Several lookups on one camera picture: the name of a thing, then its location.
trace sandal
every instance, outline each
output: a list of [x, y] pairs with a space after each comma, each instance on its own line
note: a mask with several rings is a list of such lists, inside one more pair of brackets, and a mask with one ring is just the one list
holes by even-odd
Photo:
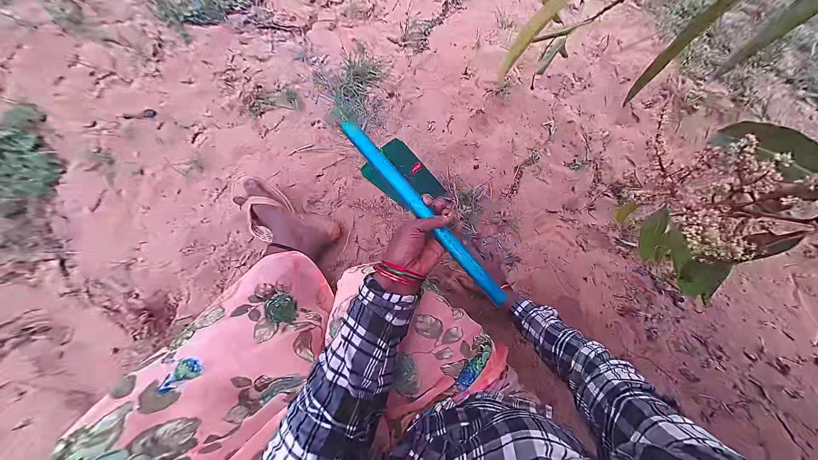
[[[274, 196], [274, 198], [268, 196], [248, 196], [244, 187], [244, 183], [248, 179], [253, 179], [256, 181], [267, 194]], [[282, 192], [278, 187], [272, 185], [269, 181], [263, 181], [260, 178], [248, 174], [242, 175], [233, 183], [232, 194], [234, 202], [236, 201], [237, 197], [244, 199], [244, 202], [239, 205], [239, 209], [245, 210], [247, 213], [247, 224], [250, 233], [260, 241], [264, 241], [283, 250], [297, 249], [276, 243], [275, 235], [273, 234], [272, 230], [262, 225], [251, 211], [253, 205], [268, 205], [289, 211], [294, 214], [294, 216], [297, 217], [303, 225], [307, 225], [325, 232], [327, 235], [329, 235], [332, 241], [337, 240], [341, 234], [341, 227], [329, 219], [322, 219], [321, 216], [300, 214], [296, 212], [292, 202], [290, 202], [290, 199], [287, 198], [284, 192]]]

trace blue handle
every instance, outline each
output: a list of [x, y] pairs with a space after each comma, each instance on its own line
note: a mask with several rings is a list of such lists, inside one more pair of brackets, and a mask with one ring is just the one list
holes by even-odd
[[[344, 134], [352, 141], [358, 151], [369, 161], [372, 168], [392, 186], [403, 202], [409, 205], [409, 209], [416, 217], [425, 219], [434, 215], [432, 210], [424, 204], [423, 199], [418, 195], [415, 189], [409, 185], [409, 182], [407, 182], [398, 170], [395, 169], [395, 166], [386, 159], [380, 149], [369, 140], [357, 124], [351, 121], [344, 121], [341, 123], [341, 129], [343, 129]], [[500, 289], [500, 286], [494, 282], [486, 270], [477, 263], [477, 260], [474, 260], [474, 257], [469, 254], [469, 251], [463, 247], [460, 240], [452, 235], [452, 232], [450, 232], [448, 228], [435, 228], [432, 233], [440, 242], [440, 246], [443, 246], [443, 249], [452, 255], [452, 258], [471, 276], [474, 283], [477, 284], [477, 287], [486, 293], [494, 305], [500, 307], [506, 302], [506, 293]]]

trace dirt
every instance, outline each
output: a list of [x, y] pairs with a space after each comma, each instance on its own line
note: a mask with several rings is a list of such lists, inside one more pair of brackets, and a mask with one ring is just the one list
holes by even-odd
[[[805, 242], [740, 266], [703, 307], [615, 239], [610, 185], [647, 167], [646, 142], [664, 100], [680, 107], [667, 133], [678, 155], [701, 146], [712, 127], [744, 116], [727, 100], [702, 110], [680, 103], [686, 88], [673, 70], [622, 107], [632, 80], [662, 48], [634, 5], [579, 30], [569, 59], [558, 59], [533, 90], [537, 51], [496, 91], [514, 30], [498, 28], [497, 5], [488, 0], [446, 3], [445, 15], [434, 0], [276, 0], [268, 6], [279, 27], [231, 16], [223, 25], [188, 26], [189, 44], [144, 2], [65, 1], [44, 3], [74, 12], [73, 20], [58, 17], [61, 25], [34, 1], [14, 2], [0, 16], [3, 100], [41, 106], [48, 141], [69, 164], [50, 222], [61, 257], [0, 286], [11, 300], [0, 313], [7, 457], [45, 458], [124, 369], [260, 257], [262, 245], [231, 202], [239, 174], [271, 178], [297, 205], [341, 223], [340, 243], [319, 263], [331, 282], [379, 258], [403, 212], [357, 171], [363, 160], [313, 83], [356, 42], [387, 63], [371, 136], [380, 144], [401, 138], [441, 178], [485, 184], [483, 217], [505, 220], [485, 229], [516, 256], [515, 286], [631, 360], [687, 417], [747, 458], [815, 456], [816, 247]], [[539, 4], [509, 3], [504, 14], [519, 24]], [[601, 4], [573, 7], [564, 19]], [[407, 17], [434, 25], [418, 54], [395, 43]], [[243, 99], [257, 84], [295, 88], [298, 110], [254, 118]], [[124, 116], [149, 108], [155, 117]], [[555, 407], [556, 421], [591, 445], [567, 388], [510, 323], [455, 292], [447, 279], [456, 272], [437, 274], [453, 304], [512, 346], [511, 365]]]

